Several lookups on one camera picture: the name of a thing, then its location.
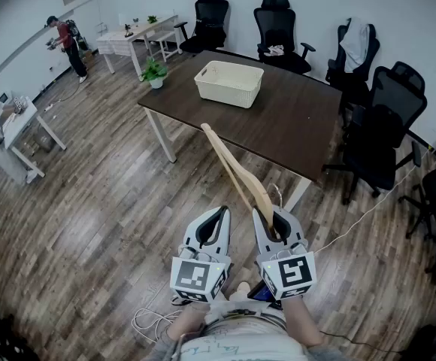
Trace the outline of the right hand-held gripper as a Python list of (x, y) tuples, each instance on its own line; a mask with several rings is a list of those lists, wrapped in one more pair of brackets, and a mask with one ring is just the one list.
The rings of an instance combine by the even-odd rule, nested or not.
[(298, 219), (284, 208), (272, 210), (269, 226), (262, 212), (253, 208), (253, 227), (261, 253), (256, 261), (271, 295), (284, 300), (307, 293), (317, 283), (316, 264)]

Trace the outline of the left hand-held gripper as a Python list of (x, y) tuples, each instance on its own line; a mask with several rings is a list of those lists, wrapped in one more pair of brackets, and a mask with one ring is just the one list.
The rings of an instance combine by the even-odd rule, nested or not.
[(171, 265), (170, 288), (192, 302), (212, 302), (229, 278), (231, 213), (227, 206), (204, 212), (186, 228)]

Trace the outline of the wooden clothes hanger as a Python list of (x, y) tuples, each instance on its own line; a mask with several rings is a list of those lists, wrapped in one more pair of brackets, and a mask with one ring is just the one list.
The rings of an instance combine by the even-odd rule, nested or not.
[(271, 230), (272, 237), (276, 238), (273, 226), (273, 208), (267, 190), (263, 187), (262, 183), (254, 174), (246, 170), (236, 160), (236, 158), (232, 155), (229, 149), (221, 141), (219, 136), (215, 133), (214, 130), (212, 130), (212, 128), (207, 123), (202, 123), (201, 128), (206, 134), (209, 142), (211, 143), (213, 149), (215, 150), (217, 156), (219, 157), (221, 163), (223, 164), (225, 170), (227, 171), (229, 177), (232, 180), (232, 183), (234, 184), (240, 197), (243, 199), (248, 210), (252, 211), (253, 208), (248, 201), (248, 198), (246, 197), (244, 191), (242, 190), (238, 179), (253, 196), (256, 206), (265, 217), (268, 228)]

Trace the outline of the cream plastic basket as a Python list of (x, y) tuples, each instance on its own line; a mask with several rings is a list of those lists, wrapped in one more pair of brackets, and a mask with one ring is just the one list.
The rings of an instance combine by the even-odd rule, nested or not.
[(202, 99), (251, 108), (261, 87), (262, 68), (212, 60), (194, 78)]

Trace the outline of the person's right forearm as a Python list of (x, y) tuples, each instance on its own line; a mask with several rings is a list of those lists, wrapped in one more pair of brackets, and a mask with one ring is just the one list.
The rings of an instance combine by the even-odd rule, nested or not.
[(302, 297), (283, 299), (281, 305), (286, 320), (286, 331), (290, 337), (305, 347), (323, 345), (322, 333)]

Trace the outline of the person's left forearm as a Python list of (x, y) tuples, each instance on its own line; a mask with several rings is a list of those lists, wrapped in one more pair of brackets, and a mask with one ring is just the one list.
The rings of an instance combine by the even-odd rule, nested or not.
[(200, 302), (188, 304), (162, 333), (161, 340), (166, 345), (172, 345), (179, 341), (185, 342), (196, 337), (200, 333), (205, 317), (210, 311), (210, 305)]

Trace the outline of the white table leg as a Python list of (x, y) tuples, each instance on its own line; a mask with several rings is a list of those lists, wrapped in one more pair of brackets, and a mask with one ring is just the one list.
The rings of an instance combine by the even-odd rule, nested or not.
[(165, 152), (165, 155), (167, 156), (168, 160), (171, 163), (175, 163), (177, 157), (174, 154), (174, 150), (171, 146), (170, 139), (165, 133), (162, 123), (159, 120), (158, 114), (155, 111), (151, 111), (148, 108), (145, 108), (144, 110), (146, 112), (150, 125), (152, 126), (153, 131), (155, 132), (156, 137), (158, 138), (159, 143), (161, 144), (162, 149)]
[(292, 191), (291, 195), (286, 201), (284, 209), (288, 212), (291, 212), (292, 209), (298, 204), (301, 197), (304, 195), (307, 188), (310, 186), (311, 180), (301, 177), (300, 181)]

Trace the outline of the black device blue screen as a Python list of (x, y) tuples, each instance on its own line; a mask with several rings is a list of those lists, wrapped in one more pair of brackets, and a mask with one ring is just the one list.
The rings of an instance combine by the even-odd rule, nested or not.
[(276, 302), (274, 295), (269, 290), (267, 284), (264, 281), (260, 281), (251, 291), (247, 294), (248, 299), (273, 303)]

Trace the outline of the person's light shoe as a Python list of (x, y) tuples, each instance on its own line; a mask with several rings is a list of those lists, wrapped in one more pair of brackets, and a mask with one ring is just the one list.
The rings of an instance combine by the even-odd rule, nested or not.
[(248, 294), (250, 293), (250, 285), (246, 281), (239, 283), (236, 291), (229, 296), (230, 302), (244, 302), (248, 300)]

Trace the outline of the person's grey white clothing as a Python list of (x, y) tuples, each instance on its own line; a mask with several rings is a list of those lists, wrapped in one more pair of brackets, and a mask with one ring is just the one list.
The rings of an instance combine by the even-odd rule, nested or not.
[(352, 361), (326, 345), (306, 347), (272, 322), (251, 315), (216, 320), (177, 340), (165, 330), (141, 361)]

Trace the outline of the green potted plant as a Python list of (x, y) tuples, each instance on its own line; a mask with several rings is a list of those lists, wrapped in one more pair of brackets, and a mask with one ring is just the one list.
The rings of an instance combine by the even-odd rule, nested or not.
[(153, 57), (148, 57), (141, 78), (142, 81), (147, 81), (153, 89), (159, 89), (163, 86), (167, 74), (168, 69), (165, 66), (160, 65)]

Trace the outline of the black mesh office chair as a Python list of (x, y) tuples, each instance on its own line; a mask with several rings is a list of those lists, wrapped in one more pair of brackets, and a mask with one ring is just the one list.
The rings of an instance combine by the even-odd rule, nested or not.
[(366, 107), (358, 106), (347, 127), (341, 164), (325, 164), (322, 170), (350, 171), (353, 180), (344, 193), (348, 205), (359, 180), (366, 182), (377, 198), (380, 190), (392, 190), (396, 171), (413, 162), (421, 166), (419, 145), (413, 141), (411, 152), (401, 161), (396, 150), (405, 134), (427, 107), (424, 90), (410, 74), (380, 66), (376, 68)]

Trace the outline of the white stool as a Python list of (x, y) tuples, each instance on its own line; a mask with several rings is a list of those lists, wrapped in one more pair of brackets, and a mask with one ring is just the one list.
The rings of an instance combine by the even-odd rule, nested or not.
[[(169, 43), (175, 40), (176, 40), (176, 36), (173, 31), (165, 30), (151, 35), (150, 38), (148, 39), (148, 46), (147, 46), (150, 57), (157, 56), (160, 53), (162, 55), (164, 62), (167, 62), (167, 60), (170, 57), (178, 53), (177, 48), (175, 48), (174, 50), (170, 50), (169, 48)], [(159, 49), (153, 51), (153, 45), (158, 45)]]

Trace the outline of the white garment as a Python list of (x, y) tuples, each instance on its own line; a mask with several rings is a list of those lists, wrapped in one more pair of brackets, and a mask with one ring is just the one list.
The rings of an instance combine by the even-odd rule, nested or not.
[(365, 62), (369, 38), (369, 25), (358, 17), (351, 17), (348, 30), (340, 42), (340, 46), (346, 55), (344, 63), (345, 73), (353, 73), (355, 69)]

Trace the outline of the white desk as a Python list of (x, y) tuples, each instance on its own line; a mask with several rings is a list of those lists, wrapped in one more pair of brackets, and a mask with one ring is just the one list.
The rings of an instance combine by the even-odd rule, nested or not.
[(66, 150), (66, 146), (48, 126), (42, 116), (38, 114), (38, 110), (31, 99), (27, 96), (23, 96), (22, 99), (27, 104), (27, 107), (21, 114), (15, 115), (14, 118), (7, 120), (3, 125), (4, 146), (6, 150), (11, 151), (28, 168), (35, 171), (40, 177), (45, 177), (45, 173), (43, 173), (42, 170), (36, 166), (36, 164), (31, 162), (15, 146), (15, 142), (17, 141), (20, 133), (23, 132), (33, 120), (37, 120), (62, 150)]

